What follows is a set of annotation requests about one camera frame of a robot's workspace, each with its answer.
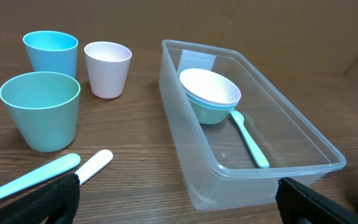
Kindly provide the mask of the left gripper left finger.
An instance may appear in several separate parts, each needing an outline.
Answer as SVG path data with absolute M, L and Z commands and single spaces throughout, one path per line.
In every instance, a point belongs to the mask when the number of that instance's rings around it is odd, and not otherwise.
M 66 174 L 0 208 L 2 224 L 72 224 L 80 201 L 80 180 Z

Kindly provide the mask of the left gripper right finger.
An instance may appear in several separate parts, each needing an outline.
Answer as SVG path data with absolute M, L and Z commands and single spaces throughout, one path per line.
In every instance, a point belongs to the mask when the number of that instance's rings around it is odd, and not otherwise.
M 358 212 L 344 208 L 289 177 L 278 181 L 275 199 L 283 224 L 358 224 Z

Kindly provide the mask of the green plastic cup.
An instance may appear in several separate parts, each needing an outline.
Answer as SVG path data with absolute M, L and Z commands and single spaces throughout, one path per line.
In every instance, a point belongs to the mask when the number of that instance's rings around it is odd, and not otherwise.
M 57 72 L 18 75 L 0 87 L 0 99 L 32 149 L 55 152 L 75 138 L 81 85 Z

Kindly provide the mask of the green-blue bowl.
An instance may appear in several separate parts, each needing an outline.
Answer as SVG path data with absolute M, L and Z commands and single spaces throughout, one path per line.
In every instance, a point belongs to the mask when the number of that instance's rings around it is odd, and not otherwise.
M 190 105 L 193 108 L 193 111 L 196 115 L 196 118 L 201 124 L 218 124 L 223 121 L 230 111 L 232 111 L 235 106 L 230 107 L 216 107 L 216 106 L 204 106 L 193 100 L 190 100 Z

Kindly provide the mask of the blue bowl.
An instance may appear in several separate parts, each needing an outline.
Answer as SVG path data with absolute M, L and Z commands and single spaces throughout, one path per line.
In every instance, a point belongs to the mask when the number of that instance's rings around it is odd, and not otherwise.
M 234 103 L 231 105 L 217 105 L 214 103 L 209 103 L 207 101 L 203 101 L 203 100 L 189 94 L 188 92 L 186 92 L 186 96 L 188 97 L 191 107 L 194 110 L 198 110 L 198 109 L 231 110 L 231 109 L 234 109 L 238 105 L 238 103 Z

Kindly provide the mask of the pink plastic bowl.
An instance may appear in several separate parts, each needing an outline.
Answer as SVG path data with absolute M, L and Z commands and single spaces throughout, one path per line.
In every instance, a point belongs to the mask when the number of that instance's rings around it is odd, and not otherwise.
M 186 93 L 203 103 L 232 106 L 242 96 L 236 84 L 210 70 L 189 68 L 180 73 L 179 79 Z

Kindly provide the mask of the blue plastic cup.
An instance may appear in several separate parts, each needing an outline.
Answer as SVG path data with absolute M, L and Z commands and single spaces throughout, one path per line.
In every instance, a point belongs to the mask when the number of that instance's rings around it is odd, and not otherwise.
M 78 40 L 74 36 L 54 30 L 38 30 L 23 36 L 22 41 L 35 72 L 57 72 L 76 77 Z

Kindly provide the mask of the pink plastic cup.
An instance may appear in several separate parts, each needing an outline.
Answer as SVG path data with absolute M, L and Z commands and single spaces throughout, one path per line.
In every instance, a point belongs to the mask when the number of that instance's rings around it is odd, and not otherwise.
M 94 95 L 119 97 L 124 89 L 132 52 L 114 42 L 92 42 L 84 47 L 89 84 Z

